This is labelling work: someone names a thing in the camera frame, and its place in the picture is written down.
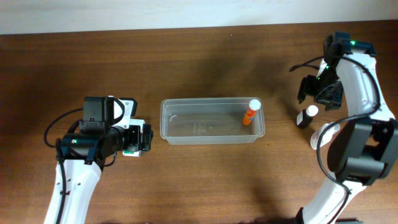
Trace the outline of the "small black white-capped bottle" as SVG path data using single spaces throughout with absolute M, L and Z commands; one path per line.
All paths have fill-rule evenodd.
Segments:
M 302 110 L 296 117 L 296 125 L 300 129 L 304 129 L 312 122 L 313 118 L 318 114 L 318 107 L 310 105 Z

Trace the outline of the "clear plastic container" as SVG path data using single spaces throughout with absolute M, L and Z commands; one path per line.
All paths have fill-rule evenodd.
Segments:
M 160 136 L 171 145 L 249 144 L 265 134 L 264 112 L 242 120 L 256 97 L 166 99 L 160 106 Z

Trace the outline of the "orange glue stick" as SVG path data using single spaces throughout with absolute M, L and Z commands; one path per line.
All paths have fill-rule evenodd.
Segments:
M 246 110 L 242 123 L 243 125 L 250 125 L 251 121 L 254 119 L 257 111 L 261 108 L 261 102 L 257 99 L 253 99 L 249 102 L 249 108 Z

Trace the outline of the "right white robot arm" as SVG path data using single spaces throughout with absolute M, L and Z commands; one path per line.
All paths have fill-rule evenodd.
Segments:
M 298 101 L 311 96 L 326 110 L 337 110 L 345 100 L 348 117 L 313 134 L 312 147 L 326 179 L 295 223 L 338 223 L 349 202 L 385 178 L 397 160 L 397 120 L 382 95 L 373 45 L 334 32 L 318 59 L 318 73 L 302 79 Z

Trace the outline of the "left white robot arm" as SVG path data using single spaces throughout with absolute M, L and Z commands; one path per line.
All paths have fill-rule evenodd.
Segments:
M 55 142 L 55 183 L 45 223 L 84 223 L 103 169 L 115 163 L 107 164 L 106 159 L 118 152 L 139 157 L 151 149 L 154 133 L 149 124 L 76 133 L 79 124 L 83 122 L 76 121 Z

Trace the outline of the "white green medicine box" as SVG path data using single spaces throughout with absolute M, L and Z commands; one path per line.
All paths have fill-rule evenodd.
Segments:
M 123 151 L 123 156 L 129 156 L 129 157 L 141 157 L 141 152 L 140 151 Z

